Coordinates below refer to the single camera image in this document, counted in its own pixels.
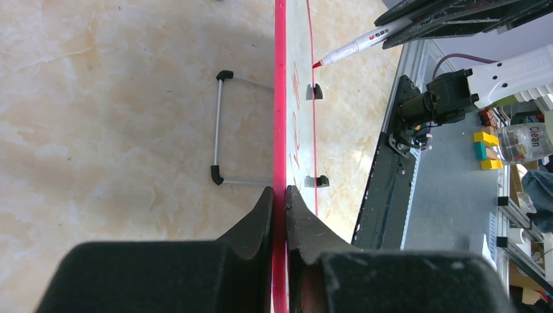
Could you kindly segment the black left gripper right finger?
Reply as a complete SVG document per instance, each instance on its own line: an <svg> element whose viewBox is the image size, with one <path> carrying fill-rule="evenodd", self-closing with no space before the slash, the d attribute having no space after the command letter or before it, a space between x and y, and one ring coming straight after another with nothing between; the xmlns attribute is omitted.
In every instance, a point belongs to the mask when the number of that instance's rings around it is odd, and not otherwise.
<svg viewBox="0 0 553 313"><path fill-rule="evenodd" d="M291 312L513 312L491 265L471 252L362 250L286 190Z"/></svg>

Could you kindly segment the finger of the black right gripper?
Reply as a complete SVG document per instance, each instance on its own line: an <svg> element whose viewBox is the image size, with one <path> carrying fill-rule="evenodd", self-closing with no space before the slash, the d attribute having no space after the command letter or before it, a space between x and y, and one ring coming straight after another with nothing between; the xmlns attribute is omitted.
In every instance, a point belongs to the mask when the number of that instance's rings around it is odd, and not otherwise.
<svg viewBox="0 0 553 313"><path fill-rule="evenodd" d="M376 19L382 26L401 18L429 20L505 22L535 11L551 11L552 1L400 1Z"/></svg>
<svg viewBox="0 0 553 313"><path fill-rule="evenodd" d="M459 14L436 13L401 29L385 40L382 48L389 49L423 39L470 37L512 23L523 25L551 13L551 8L492 8Z"/></svg>

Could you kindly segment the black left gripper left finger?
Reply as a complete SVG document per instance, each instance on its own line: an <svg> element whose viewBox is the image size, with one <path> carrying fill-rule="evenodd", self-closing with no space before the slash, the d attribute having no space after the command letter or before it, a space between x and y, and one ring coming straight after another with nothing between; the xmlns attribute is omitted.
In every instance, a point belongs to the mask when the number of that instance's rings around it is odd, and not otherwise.
<svg viewBox="0 0 553 313"><path fill-rule="evenodd" d="M273 189L213 241L75 246L38 312L269 312Z"/></svg>

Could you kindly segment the red white marker pen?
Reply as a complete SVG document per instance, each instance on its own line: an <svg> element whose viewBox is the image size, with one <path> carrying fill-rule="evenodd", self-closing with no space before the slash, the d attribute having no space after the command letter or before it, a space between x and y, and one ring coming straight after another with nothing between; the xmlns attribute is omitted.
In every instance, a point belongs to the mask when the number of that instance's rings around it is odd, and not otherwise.
<svg viewBox="0 0 553 313"><path fill-rule="evenodd" d="M345 59L353 54L375 46L383 42L385 39L388 39L391 35L407 27L411 23L412 21L409 18L400 18L383 26L379 26L366 34L357 37L350 43L328 53L324 58L314 63L312 68L315 69L336 63L339 60Z"/></svg>

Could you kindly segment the pink framed whiteboard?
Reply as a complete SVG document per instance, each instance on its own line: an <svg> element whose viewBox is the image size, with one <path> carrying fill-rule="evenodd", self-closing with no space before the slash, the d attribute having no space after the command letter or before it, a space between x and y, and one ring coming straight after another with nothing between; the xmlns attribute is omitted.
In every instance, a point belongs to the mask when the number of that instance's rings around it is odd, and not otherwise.
<svg viewBox="0 0 553 313"><path fill-rule="evenodd" d="M296 186L318 214L312 22L308 1L275 1L272 301L288 312L285 193Z"/></svg>

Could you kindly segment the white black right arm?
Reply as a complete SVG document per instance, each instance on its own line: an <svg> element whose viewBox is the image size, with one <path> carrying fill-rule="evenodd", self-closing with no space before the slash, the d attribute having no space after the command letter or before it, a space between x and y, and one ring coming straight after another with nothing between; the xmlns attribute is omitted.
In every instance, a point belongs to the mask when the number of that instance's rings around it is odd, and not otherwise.
<svg viewBox="0 0 553 313"><path fill-rule="evenodd" d="M552 13L551 1L401 1L379 16L376 26L406 20L383 43L388 49L414 40L468 37L507 24L522 25ZM395 123L402 129L427 122L455 123L472 109L514 96L528 101L552 92L552 46L510 59L445 73L426 91L404 99Z"/></svg>

